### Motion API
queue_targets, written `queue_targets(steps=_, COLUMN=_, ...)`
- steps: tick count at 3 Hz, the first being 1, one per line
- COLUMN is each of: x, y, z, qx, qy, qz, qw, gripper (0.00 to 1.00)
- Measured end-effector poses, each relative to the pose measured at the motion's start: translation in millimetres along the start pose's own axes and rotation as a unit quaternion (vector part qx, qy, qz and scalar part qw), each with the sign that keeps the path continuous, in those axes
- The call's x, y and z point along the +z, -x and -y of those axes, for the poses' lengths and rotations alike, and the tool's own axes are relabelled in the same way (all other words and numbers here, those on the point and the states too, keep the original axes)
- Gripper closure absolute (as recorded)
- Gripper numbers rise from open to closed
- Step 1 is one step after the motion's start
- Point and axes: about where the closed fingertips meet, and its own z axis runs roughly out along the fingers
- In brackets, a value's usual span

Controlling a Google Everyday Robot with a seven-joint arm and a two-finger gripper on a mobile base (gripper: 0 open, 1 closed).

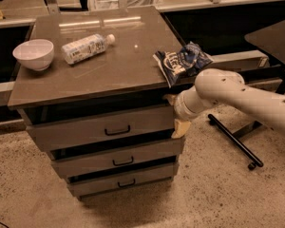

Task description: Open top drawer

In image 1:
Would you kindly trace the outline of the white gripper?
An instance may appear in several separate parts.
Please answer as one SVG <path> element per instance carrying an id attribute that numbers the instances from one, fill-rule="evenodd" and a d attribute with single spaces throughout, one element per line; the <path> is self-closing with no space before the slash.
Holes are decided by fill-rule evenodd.
<path id="1" fill-rule="evenodd" d="M 175 94 L 165 94 L 162 97 L 170 105 L 174 106 L 174 110 L 180 119 L 174 121 L 174 132 L 172 133 L 172 139 L 178 139 L 183 137 L 188 131 L 191 123 L 189 121 L 197 117 L 196 113 L 193 113 L 185 104 L 184 94 L 180 93 L 177 96 Z"/>

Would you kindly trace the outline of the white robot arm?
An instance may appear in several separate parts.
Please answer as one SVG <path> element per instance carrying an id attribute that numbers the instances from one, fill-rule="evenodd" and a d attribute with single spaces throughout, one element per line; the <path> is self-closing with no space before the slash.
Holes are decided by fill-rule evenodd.
<path id="1" fill-rule="evenodd" d="M 250 87 L 238 73 L 215 68 L 200 72 L 195 84 L 164 96 L 174 108 L 173 139 L 183 137 L 191 122 L 210 108 L 225 104 L 285 136 L 285 95 Z"/>

